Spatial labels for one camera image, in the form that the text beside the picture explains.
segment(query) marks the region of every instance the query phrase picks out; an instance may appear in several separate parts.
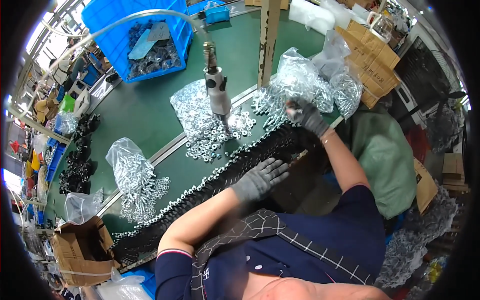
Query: chair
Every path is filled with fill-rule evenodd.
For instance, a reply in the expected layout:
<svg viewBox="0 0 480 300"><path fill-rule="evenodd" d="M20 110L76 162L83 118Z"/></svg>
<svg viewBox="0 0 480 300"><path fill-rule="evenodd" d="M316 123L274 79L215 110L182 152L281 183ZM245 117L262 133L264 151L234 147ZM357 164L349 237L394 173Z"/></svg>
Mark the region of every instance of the chair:
<svg viewBox="0 0 480 300"><path fill-rule="evenodd" d="M74 116L80 118L82 114L86 113L90 107L90 93L87 89L84 89L75 100L75 106L73 108Z"/></svg>
<svg viewBox="0 0 480 300"><path fill-rule="evenodd" d="M78 83L81 83L84 85L83 88L79 88L78 87ZM80 79L75 79L75 81L73 82L73 85L72 87L70 88L70 90L68 91L68 95L72 96L72 93L75 92L77 94L77 97L82 93L83 90L90 88L90 86L88 84L86 84L85 82L81 81Z"/></svg>

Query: blue storage box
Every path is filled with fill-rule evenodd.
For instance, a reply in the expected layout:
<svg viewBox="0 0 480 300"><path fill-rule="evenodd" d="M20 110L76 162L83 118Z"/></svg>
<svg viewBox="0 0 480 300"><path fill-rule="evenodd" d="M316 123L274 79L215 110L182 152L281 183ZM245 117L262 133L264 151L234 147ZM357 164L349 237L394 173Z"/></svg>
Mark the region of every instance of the blue storage box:
<svg viewBox="0 0 480 300"><path fill-rule="evenodd" d="M52 181L53 179L53 174L55 174L55 170L57 169L57 166L60 162L61 156L65 152L65 148L67 145L59 143L57 146L57 149L55 149L55 152L53 153L52 160L50 161L50 164L48 165L47 169L47 177L45 181Z"/></svg>
<svg viewBox="0 0 480 300"><path fill-rule="evenodd" d="M230 20L230 10L227 6L209 8L205 11L205 22L207 24Z"/></svg>
<svg viewBox="0 0 480 300"><path fill-rule="evenodd" d="M82 10L82 20L85 26L90 29L90 33L94 33L132 13L149 9L168 9L188 15L185 0L92 0ZM130 52L129 30L136 23L146 24L149 20L152 20L152 22L165 20L177 49L181 67L171 67L166 70L160 69L150 74L127 79L127 76L130 74L128 60L128 53ZM180 17L150 15L123 23L98 36L95 41L120 77L125 82L130 83L185 69L187 47L191 43L192 38L192 26Z"/></svg>
<svg viewBox="0 0 480 300"><path fill-rule="evenodd" d="M95 66L92 64L88 65L88 67L85 70L88 73L82 79L82 81L88 84L89 86L93 86L95 84L95 81L100 77L100 74L98 73L98 70L95 68Z"/></svg>
<svg viewBox="0 0 480 300"><path fill-rule="evenodd" d="M48 140L47 140L47 145L49 145L50 147L54 147L55 144L58 143L58 142L59 141L57 141L56 139L49 137Z"/></svg>
<svg viewBox="0 0 480 300"><path fill-rule="evenodd" d="M195 4L193 4L193 5L190 5L190 6L188 7L188 13L190 14L190 16L193 16L193 15L196 14L196 13L199 13L199 12L201 12L201 11L204 11L204 10L205 10L205 6L206 6L209 2L215 2L215 3L218 4L218 5L225 4L225 2L220 1L220 0L205 0L205 1L202 1L202 2L195 3Z"/></svg>
<svg viewBox="0 0 480 300"><path fill-rule="evenodd" d="M60 88L59 88L59 94L57 96L57 101L61 102L63 100L64 96L65 96L65 89L63 88L63 85L61 85Z"/></svg>

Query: black plastic component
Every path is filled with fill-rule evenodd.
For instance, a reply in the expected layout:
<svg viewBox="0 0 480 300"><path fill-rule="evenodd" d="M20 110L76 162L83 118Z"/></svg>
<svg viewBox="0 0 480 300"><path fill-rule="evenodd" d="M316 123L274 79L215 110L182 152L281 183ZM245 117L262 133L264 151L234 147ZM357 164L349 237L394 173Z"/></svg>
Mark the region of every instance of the black plastic component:
<svg viewBox="0 0 480 300"><path fill-rule="evenodd" d="M220 89L221 92L225 92L226 85L227 85L227 77L223 76L223 82L220 84L218 89Z"/></svg>
<svg viewBox="0 0 480 300"><path fill-rule="evenodd" d="M209 79L206 81L207 87L214 88L216 86L215 80Z"/></svg>

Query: green workbench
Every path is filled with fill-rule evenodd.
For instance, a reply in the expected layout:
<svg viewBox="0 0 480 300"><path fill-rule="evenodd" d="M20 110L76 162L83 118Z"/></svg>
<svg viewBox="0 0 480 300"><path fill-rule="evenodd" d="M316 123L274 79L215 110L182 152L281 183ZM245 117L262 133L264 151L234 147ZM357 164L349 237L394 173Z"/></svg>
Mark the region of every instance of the green workbench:
<svg viewBox="0 0 480 300"><path fill-rule="evenodd" d="M257 82L260 11L234 17L229 23L211 25L209 30L212 39L216 42L218 64L222 67L223 74L228 76L228 94L234 98ZM194 37L185 70L131 84L122 82L94 110L94 113L100 114L101 124L92 134L90 158L97 162L98 166L95 174L90 177L91 193L103 187L105 198L107 198L117 188L113 170L105 160L108 149L117 139L121 137L132 139L142 149L144 156L149 158L182 133L183 129L169 98L186 84L204 77L202 43L198 36ZM288 12L282 11L273 73L276 72L280 55L288 48L297 47L300 54L309 57L320 52L323 43L323 35L313 30L307 31L304 25L289 21ZM257 119L257 125L252 129L252 136L242 137L239 141L226 142L218 151L222 154L220 160L210 164L185 157L186 149L183 145L156 166L155 172L158 176L169 176L171 180L168 195L157 201L157 211L167 206L169 201L176 200L185 189L188 190L193 185L200 184L202 177L209 176L212 169L226 164L228 159L223 157L225 151L232 152L241 144L248 144L264 133L262 124L266 116L255 116L250 104L251 100L248 100L242 108L250 111L251 118ZM327 118L332 122L338 116L338 112L335 111ZM65 153L73 149L72 143ZM65 168L66 163L62 159L57 174ZM188 174L180 171L186 169L189 170ZM54 211L58 216L65 218L65 195L60 195L58 189L58 176L55 176L51 183L45 212L46 217L52 220ZM119 213L120 201L116 201L103 214L102 218L108 230L110 232L132 230L134 224L118 218Z"/></svg>

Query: gloved hand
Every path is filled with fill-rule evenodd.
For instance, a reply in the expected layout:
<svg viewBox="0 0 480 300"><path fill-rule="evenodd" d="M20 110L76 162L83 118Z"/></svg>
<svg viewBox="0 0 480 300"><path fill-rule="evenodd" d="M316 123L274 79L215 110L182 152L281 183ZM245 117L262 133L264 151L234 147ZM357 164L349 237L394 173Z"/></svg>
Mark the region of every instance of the gloved hand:
<svg viewBox="0 0 480 300"><path fill-rule="evenodd" d="M243 175L231 187L242 202L259 201L288 176L288 165L271 157Z"/></svg>
<svg viewBox="0 0 480 300"><path fill-rule="evenodd" d="M315 133L318 137L325 134L330 125L325 122L320 111L314 104L300 97L287 101L287 113L290 119Z"/></svg>

